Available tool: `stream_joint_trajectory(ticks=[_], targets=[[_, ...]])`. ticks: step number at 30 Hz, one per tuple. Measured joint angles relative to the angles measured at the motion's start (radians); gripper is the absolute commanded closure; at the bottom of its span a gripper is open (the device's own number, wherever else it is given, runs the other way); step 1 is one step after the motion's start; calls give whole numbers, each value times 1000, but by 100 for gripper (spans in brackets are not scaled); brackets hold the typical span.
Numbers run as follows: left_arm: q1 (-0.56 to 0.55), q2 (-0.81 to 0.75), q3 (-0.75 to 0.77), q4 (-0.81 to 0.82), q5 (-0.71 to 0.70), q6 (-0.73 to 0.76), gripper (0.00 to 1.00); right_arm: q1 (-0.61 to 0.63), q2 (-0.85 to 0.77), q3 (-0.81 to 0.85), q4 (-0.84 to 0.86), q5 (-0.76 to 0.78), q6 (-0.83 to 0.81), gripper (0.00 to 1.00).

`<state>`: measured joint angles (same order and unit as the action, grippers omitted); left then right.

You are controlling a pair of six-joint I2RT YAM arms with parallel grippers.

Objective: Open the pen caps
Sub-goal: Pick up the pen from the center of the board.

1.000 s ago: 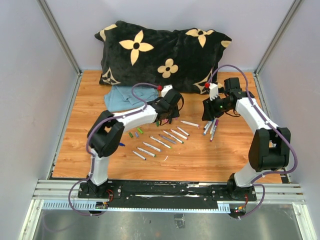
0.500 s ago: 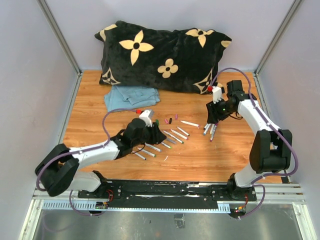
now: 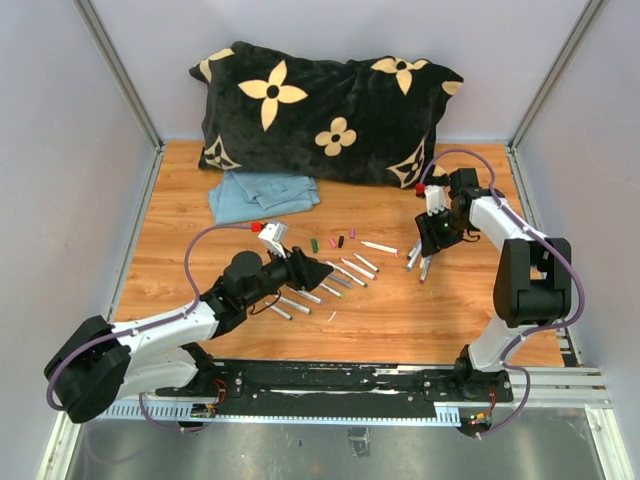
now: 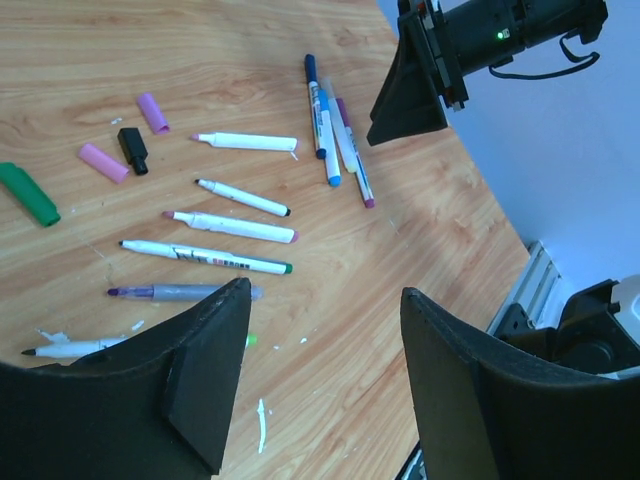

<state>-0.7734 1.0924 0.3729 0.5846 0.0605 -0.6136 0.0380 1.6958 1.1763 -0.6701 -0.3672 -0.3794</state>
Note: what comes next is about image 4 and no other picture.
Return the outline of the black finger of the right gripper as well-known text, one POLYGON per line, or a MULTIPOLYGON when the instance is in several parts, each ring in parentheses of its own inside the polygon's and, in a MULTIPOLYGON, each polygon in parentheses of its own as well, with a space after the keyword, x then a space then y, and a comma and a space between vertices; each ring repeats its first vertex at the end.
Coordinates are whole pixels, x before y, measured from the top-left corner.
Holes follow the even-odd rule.
POLYGON ((447 127, 436 73, 425 35, 416 29, 401 30, 392 65, 370 113, 367 141, 371 146, 447 127))

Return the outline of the lime green capped pen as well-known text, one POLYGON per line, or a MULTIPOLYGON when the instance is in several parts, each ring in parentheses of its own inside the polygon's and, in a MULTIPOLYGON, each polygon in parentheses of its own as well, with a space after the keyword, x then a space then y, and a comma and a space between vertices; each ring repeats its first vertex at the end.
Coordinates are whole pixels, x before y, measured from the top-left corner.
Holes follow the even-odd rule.
POLYGON ((52 359, 80 358, 113 347, 126 340, 126 337, 121 337, 87 341, 57 342, 46 346, 23 350, 21 354, 24 356, 52 359))

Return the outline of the purple capped pen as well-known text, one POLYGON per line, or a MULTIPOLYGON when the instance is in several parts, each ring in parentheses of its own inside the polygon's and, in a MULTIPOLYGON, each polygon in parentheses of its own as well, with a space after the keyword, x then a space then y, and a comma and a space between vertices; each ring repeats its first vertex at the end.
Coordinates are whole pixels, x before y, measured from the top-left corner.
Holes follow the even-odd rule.
POLYGON ((360 152, 358 150, 357 144, 356 144, 356 140, 355 140, 355 136, 353 133, 353 130, 351 128, 351 124, 349 121, 349 117, 348 117, 348 113, 346 110, 346 106, 344 103, 344 100, 340 97, 337 98, 337 104, 338 104, 338 108, 339 108, 339 112, 342 118, 342 121, 344 123, 344 128, 345 128, 345 132, 347 134, 347 138, 351 144, 351 150, 353 153, 353 156, 355 158, 355 165, 356 165, 356 170, 355 170, 355 175, 356 175, 356 179, 358 181, 358 185, 359 185, 359 189, 360 189, 360 193, 363 199, 363 203, 364 206, 367 209, 372 209, 375 207, 375 197, 373 194, 373 190, 371 187, 371 184, 369 182, 368 176, 367 176, 367 172, 366 169, 364 167, 364 163, 361 159, 360 156, 360 152))

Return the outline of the sky blue capped marker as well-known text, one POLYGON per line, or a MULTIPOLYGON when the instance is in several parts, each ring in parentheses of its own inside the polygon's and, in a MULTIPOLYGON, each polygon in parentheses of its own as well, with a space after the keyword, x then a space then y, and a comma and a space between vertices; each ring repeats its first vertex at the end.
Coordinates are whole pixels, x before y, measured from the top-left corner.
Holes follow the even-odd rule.
POLYGON ((326 91, 323 89, 319 91, 319 100, 322 118, 322 139, 326 150, 325 168, 327 181, 331 187, 336 188, 341 184, 341 172, 331 124, 328 96, 326 91))

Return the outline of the grey marker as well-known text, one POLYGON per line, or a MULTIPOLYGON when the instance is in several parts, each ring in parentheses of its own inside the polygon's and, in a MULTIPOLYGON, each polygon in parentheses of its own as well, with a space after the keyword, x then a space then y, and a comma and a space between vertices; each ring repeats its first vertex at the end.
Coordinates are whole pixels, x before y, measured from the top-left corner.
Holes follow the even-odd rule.
POLYGON ((121 286, 107 290, 114 298, 162 302, 199 302, 222 288, 211 284, 153 284, 143 286, 121 286))

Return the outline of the dark green capped pen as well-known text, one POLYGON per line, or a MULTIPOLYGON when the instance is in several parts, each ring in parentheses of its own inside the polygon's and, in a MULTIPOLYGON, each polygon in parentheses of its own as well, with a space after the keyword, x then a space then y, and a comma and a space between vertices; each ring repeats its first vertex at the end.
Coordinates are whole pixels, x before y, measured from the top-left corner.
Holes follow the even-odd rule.
POLYGON ((173 260, 184 260, 274 275, 287 275, 293 272, 293 265, 290 263, 249 257, 202 247, 145 240, 121 240, 118 244, 121 248, 135 253, 164 257, 173 260))

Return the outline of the black capped clear pen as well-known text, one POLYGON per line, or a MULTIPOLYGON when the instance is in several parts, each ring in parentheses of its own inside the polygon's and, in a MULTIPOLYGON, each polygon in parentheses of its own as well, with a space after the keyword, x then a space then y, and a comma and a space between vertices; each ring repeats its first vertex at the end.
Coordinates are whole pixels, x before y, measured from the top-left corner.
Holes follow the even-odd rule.
POLYGON ((286 205, 259 195, 238 189, 236 187, 205 179, 196 179, 194 183, 212 194, 241 203, 243 205, 270 213, 279 217, 291 215, 291 209, 286 205))

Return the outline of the pink capped white pen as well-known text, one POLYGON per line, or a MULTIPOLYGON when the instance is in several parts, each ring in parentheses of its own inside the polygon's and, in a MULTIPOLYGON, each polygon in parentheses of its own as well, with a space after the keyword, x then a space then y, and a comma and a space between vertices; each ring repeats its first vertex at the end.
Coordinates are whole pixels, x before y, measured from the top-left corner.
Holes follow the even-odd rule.
POLYGON ((269 225, 203 212, 164 211, 162 215, 166 218, 183 222, 190 228, 203 231, 283 244, 294 243, 299 238, 299 233, 288 227, 269 225))

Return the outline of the lilac capped white marker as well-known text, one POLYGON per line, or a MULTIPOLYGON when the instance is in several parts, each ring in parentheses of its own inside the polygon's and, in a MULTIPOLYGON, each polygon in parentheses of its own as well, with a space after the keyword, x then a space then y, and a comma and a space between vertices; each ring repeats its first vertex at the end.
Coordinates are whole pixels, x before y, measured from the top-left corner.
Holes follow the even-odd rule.
POLYGON ((213 148, 287 152, 295 156, 298 140, 294 137, 265 136, 229 132, 192 134, 191 140, 213 148))

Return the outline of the pink pen cap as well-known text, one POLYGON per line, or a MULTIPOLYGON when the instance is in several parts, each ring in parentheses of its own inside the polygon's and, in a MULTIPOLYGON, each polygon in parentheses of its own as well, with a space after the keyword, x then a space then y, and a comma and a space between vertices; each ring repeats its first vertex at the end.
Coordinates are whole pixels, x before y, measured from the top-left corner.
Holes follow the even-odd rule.
POLYGON ((83 145, 78 151, 78 157, 116 184, 122 183, 129 174, 129 169, 126 166, 93 144, 83 145))

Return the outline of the dark green pen cap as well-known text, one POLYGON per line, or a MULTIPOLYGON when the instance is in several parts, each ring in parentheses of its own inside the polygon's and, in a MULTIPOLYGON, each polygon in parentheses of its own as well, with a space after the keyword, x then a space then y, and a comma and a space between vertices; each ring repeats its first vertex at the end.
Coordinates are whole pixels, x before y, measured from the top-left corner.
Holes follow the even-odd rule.
POLYGON ((41 226, 50 227, 60 221, 54 202, 23 168, 11 162, 3 162, 1 183, 41 226))

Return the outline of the lilac marker cap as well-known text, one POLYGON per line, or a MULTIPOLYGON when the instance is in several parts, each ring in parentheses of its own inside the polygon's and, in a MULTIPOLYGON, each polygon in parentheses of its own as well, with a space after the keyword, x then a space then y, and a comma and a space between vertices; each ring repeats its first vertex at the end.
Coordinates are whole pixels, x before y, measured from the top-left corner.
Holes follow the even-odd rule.
POLYGON ((161 135, 170 132, 169 123, 150 92, 140 95, 136 102, 152 133, 161 135))

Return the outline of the black pen cap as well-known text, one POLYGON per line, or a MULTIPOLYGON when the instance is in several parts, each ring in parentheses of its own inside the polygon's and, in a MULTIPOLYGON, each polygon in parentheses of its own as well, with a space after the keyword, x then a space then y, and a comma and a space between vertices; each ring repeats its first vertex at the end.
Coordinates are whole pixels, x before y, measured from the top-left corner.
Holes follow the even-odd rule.
POLYGON ((120 147, 126 157, 128 164, 133 168, 138 176, 148 173, 146 159, 148 152, 138 128, 121 128, 117 135, 120 147))

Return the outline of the yellow white pen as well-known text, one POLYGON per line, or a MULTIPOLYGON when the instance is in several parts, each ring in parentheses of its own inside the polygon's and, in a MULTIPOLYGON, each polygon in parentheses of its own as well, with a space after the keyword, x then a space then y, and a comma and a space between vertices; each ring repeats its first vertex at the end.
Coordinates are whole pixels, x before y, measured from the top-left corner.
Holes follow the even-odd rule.
POLYGON ((352 144, 346 132, 346 127, 342 119, 331 79, 326 76, 321 79, 321 87, 325 90, 328 98, 331 124, 337 141, 340 157, 345 169, 349 173, 355 173, 357 162, 353 152, 352 144))

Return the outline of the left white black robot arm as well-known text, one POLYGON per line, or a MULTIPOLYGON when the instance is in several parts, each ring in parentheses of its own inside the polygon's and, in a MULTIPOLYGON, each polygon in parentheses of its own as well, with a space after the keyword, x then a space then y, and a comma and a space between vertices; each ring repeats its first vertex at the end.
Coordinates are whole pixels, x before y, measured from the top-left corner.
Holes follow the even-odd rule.
MULTIPOLYGON (((494 337, 422 292, 401 330, 430 479, 635 479, 639 362, 606 281, 557 328, 494 337)), ((1 367, 5 479, 208 479, 220 471, 251 285, 230 281, 183 313, 68 366, 1 367)))

